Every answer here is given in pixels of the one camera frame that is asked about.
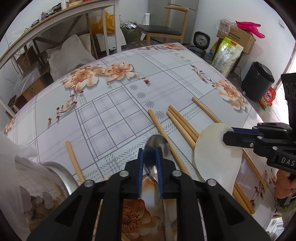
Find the person's right hand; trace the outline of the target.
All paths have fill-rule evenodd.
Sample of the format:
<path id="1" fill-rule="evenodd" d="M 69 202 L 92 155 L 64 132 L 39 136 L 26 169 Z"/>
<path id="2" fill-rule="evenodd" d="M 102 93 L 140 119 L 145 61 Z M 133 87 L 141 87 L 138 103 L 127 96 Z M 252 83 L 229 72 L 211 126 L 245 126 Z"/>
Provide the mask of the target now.
<path id="1" fill-rule="evenodd" d="M 295 179 L 289 179 L 290 173 L 278 170 L 276 177 L 276 183 L 274 187 L 274 192 L 277 198 L 284 199 L 291 196 L 292 190 L 295 189 Z"/>

